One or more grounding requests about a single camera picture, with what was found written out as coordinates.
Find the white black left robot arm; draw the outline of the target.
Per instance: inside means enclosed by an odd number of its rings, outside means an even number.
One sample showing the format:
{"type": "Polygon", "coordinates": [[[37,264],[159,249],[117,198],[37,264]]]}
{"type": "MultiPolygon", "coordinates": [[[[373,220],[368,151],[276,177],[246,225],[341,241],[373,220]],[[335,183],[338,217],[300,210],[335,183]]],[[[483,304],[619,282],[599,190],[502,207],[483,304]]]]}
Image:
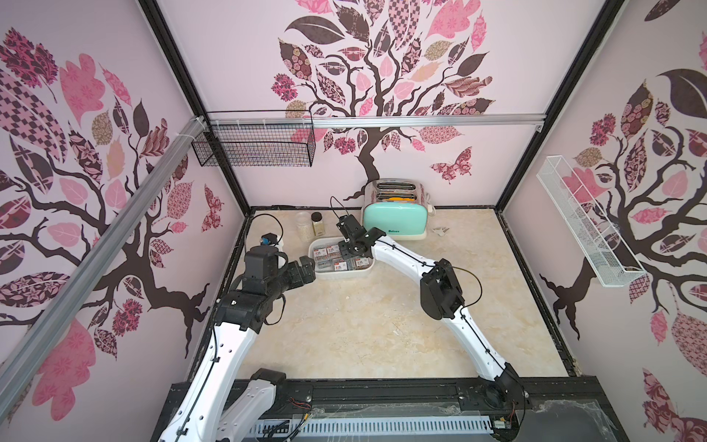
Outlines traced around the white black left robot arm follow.
{"type": "Polygon", "coordinates": [[[226,400],[238,370],[258,337],[274,300],[316,279],[308,257],[287,263],[269,277],[246,271],[233,281],[217,309],[204,358],[180,405],[156,437],[158,441],[241,441],[275,404],[277,386],[286,375],[263,370],[230,406],[226,400]]]}

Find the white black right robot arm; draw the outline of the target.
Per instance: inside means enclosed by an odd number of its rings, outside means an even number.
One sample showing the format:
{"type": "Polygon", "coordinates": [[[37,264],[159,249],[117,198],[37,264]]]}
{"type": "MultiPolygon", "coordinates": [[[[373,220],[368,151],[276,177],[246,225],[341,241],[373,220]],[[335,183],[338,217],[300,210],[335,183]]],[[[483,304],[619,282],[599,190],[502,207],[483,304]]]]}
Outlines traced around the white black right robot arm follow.
{"type": "Polygon", "coordinates": [[[366,257],[388,266],[419,285],[420,305],[440,320],[468,353],[479,378],[487,382],[486,396],[515,407],[527,407],[530,395],[515,368],[501,357],[471,318],[458,281],[457,267],[446,259],[434,261],[397,243],[378,228],[365,229],[352,215],[338,217],[339,243],[344,258],[366,257]]]}

